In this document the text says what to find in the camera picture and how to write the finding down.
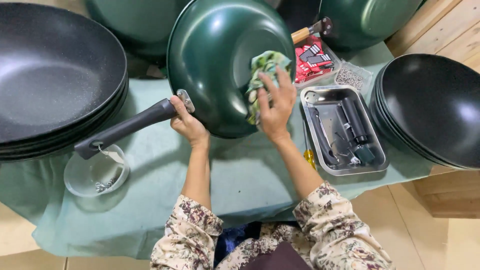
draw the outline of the woman's right hand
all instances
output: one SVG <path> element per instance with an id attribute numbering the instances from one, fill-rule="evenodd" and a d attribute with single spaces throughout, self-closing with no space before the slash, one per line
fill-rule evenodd
<path id="1" fill-rule="evenodd" d="M 292 84 L 288 73 L 278 66 L 276 72 L 279 87 L 276 87 L 265 74 L 259 74 L 259 78 L 272 96 L 272 108 L 269 106 L 268 94 L 264 88 L 260 88 L 257 94 L 262 129 L 274 144 L 278 144 L 284 139 L 290 139 L 287 122 L 297 100 L 297 89 Z"/>
<path id="2" fill-rule="evenodd" d="M 188 113 L 187 108 L 177 96 L 172 96 L 170 102 L 178 113 L 178 116 L 170 120 L 170 126 L 184 136 L 192 148 L 210 147 L 210 133 L 195 117 Z"/>

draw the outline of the floral shirt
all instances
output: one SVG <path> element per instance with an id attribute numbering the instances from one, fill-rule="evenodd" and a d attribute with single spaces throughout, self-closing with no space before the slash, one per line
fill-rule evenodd
<path id="1" fill-rule="evenodd" d="M 264 223 L 260 238 L 235 248 L 216 270 L 238 270 L 260 254 L 288 241 L 305 262 L 321 270 L 395 269 L 370 228 L 352 204 L 328 183 L 322 184 L 293 211 L 301 229 Z M 152 270 L 212 270 L 222 220 L 197 202 L 180 195 L 165 226 L 165 236 L 152 252 Z"/>

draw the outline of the stacked black wok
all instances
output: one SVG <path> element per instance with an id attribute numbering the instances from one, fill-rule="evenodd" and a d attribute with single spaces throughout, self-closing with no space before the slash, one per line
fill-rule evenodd
<path id="1" fill-rule="evenodd" d="M 0 3 L 0 33 L 0 162 L 72 151 L 119 112 L 127 62 L 105 27 L 55 7 Z"/>
<path id="2" fill-rule="evenodd" d="M 378 74 L 373 122 L 395 147 L 439 165 L 480 170 L 480 74 L 451 59 L 408 54 Z"/>

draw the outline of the floral sleeve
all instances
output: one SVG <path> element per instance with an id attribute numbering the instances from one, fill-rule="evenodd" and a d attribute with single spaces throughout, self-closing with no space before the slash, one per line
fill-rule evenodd
<path id="1" fill-rule="evenodd" d="M 180 195 L 165 225 L 165 235 L 155 244 L 152 270 L 213 269 L 215 245 L 222 220 L 197 202 Z"/>
<path id="2" fill-rule="evenodd" d="M 303 233 L 315 242 L 310 259 L 319 269 L 395 269 L 350 201 L 330 184 L 310 193 L 293 214 Z"/>

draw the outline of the patterned cloth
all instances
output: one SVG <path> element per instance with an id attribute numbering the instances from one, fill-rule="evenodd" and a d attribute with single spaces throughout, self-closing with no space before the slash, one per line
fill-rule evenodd
<path id="1" fill-rule="evenodd" d="M 238 270 L 260 254 L 288 241 L 314 269 L 395 269 L 387 253 L 355 215 L 352 204 L 328 183 L 322 184 L 293 211 L 301 227 L 265 223 L 260 238 L 247 239 L 216 270 Z M 212 270 L 222 220 L 195 201 L 180 196 L 155 245 L 152 270 Z"/>
<path id="2" fill-rule="evenodd" d="M 275 67 L 278 65 L 290 74 L 291 62 L 292 61 L 281 52 L 272 50 L 268 50 L 252 59 L 252 79 L 245 93 L 249 103 L 247 121 L 252 125 L 257 125 L 258 129 L 260 129 L 260 106 L 257 102 L 257 90 L 264 86 L 258 77 L 258 73 L 263 72 L 272 79 L 273 83 L 278 87 Z M 270 94 L 268 94 L 268 100 L 272 101 Z"/>

